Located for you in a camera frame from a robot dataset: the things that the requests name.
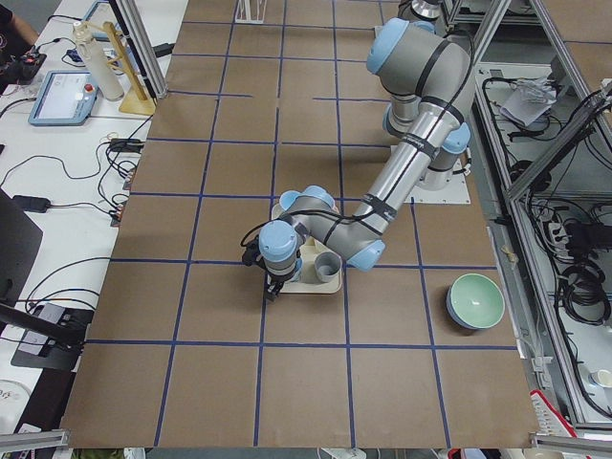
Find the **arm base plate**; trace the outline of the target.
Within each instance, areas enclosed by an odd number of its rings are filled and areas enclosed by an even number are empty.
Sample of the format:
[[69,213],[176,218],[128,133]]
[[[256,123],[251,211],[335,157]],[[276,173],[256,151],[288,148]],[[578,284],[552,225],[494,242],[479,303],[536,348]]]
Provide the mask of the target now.
[[470,194],[462,160],[453,169],[435,172],[429,168],[404,200],[407,204],[469,205]]

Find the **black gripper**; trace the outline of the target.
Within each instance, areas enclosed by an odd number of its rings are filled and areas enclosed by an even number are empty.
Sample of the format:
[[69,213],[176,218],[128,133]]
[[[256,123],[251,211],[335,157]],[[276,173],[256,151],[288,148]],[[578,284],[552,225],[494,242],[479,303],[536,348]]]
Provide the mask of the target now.
[[267,271],[266,299],[275,301],[282,290],[282,284],[290,281],[295,276],[297,261],[284,260],[273,262],[265,260],[264,265]]

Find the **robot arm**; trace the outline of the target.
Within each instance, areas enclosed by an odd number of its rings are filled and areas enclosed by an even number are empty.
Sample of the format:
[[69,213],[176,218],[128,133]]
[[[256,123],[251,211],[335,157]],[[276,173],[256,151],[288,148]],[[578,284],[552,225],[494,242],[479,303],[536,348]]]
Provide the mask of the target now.
[[300,271],[300,249],[310,238],[361,271],[377,264],[385,250],[383,233],[444,141],[465,121],[474,97],[472,66],[472,51],[415,22],[392,18],[380,28],[366,68],[392,97],[384,125],[400,141],[354,214],[336,213],[332,196],[320,186],[289,190],[280,196],[281,213],[255,227],[252,240],[242,240],[243,264],[267,275],[267,299],[275,299]]
[[397,17],[409,21],[435,22],[441,11],[439,0],[403,0],[398,6]]

